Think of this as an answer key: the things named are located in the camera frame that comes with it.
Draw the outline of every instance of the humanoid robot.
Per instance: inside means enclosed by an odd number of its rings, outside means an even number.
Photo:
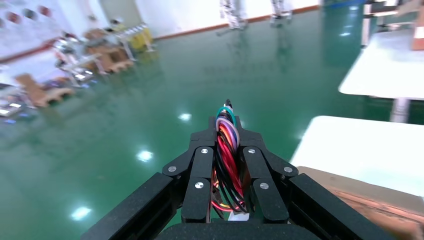
[[[75,35],[64,32],[63,37],[53,44],[53,49],[57,62],[55,66],[63,71],[71,72],[75,79],[83,81],[93,75],[93,72],[84,67],[74,67],[71,70],[66,66],[75,65],[85,54],[85,44],[83,40]]]
[[[244,30],[247,27],[247,20],[242,18],[240,0],[220,0],[221,18],[228,20],[230,30]]]
[[[287,20],[292,19],[293,8],[290,0],[271,0],[272,4],[272,15],[270,19],[271,25],[276,23],[276,20]]]

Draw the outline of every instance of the white table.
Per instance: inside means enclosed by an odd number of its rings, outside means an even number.
[[[102,64],[100,63],[100,60],[99,60],[100,56],[101,56],[101,54],[99,54],[99,53],[88,55],[88,56],[83,56],[80,59],[78,59],[78,62],[73,63],[73,64],[67,64],[66,66],[63,67],[63,70],[68,74],[69,80],[71,81],[71,83],[74,87],[78,87],[78,88],[81,87],[81,85],[78,82],[79,80],[73,74],[73,70],[76,69],[76,68],[80,68],[80,67],[87,65],[87,64],[90,64],[90,63],[95,63],[97,65],[99,72],[101,74],[105,73],[105,70],[103,69],[103,66],[102,66]]]
[[[424,197],[424,125],[318,116],[291,164]]]
[[[395,99],[392,122],[408,119],[410,100],[424,100],[424,51],[411,50],[413,29],[375,33],[339,91]]]

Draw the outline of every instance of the metal screw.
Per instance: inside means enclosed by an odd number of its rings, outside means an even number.
[[[268,189],[270,187],[265,182],[262,182],[259,186],[260,186],[261,189]]]
[[[293,169],[292,169],[291,167],[289,167],[289,166],[286,166],[286,167],[284,168],[284,171],[286,171],[286,172],[288,172],[288,173],[291,173],[291,172],[293,172]]]
[[[201,188],[203,188],[203,182],[197,182],[194,186],[195,186],[197,189],[201,189]]]

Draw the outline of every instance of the cardboard box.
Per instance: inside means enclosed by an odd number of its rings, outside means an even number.
[[[424,50],[424,5],[420,7],[418,12],[412,41],[412,50]]]
[[[424,201],[415,196],[309,167],[297,167],[399,240],[424,240]]]

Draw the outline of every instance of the colorful wire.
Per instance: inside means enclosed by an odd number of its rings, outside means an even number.
[[[225,198],[212,198],[216,211],[247,212],[244,207],[242,182],[239,175],[238,147],[240,135],[236,128],[236,117],[231,106],[221,107],[216,114],[217,152],[215,157],[214,193]]]

